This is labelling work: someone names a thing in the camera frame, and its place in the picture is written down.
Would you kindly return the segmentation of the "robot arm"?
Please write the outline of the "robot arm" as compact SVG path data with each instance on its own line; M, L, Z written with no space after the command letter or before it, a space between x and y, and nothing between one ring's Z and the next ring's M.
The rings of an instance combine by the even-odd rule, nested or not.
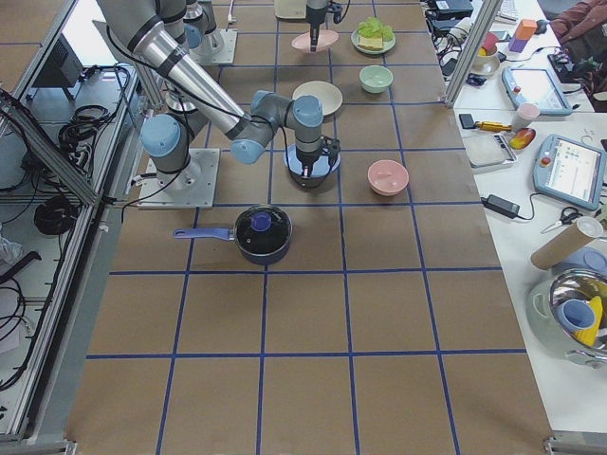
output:
M313 95L289 99L260 90L250 112L198 64L187 26L207 32L215 23L194 12L196 1L101 1L99 7L114 46L148 66L190 101L230 142L232 155L253 164L279 130L292 130L295 148L285 151L292 179L314 189L339 166L340 143L322 133L322 102Z
M345 8L336 1L307 0L305 3L305 21L309 24L309 32L303 35L303 40L295 47L301 51L314 53L327 48L331 41L321 37L321 25L325 23L328 14L333 15L333 23L340 24L347 15L350 4ZM201 40L213 34L216 21L212 9L212 1L187 1L184 14L179 17L185 27L186 41L190 48L198 48Z

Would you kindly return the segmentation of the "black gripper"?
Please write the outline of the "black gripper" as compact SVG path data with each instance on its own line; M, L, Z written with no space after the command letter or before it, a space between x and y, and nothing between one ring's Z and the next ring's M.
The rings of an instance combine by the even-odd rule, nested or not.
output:
M340 156L340 141L337 138L321 136L315 142L304 144L297 142L296 154L303 165L302 176L308 178L312 172L312 165L321 155L329 156L329 164L333 165Z
M317 50L320 25L325 22L326 16L331 15L334 24L340 24L348 13L351 2L345 4L334 0L306 0L305 21L310 24L310 51Z

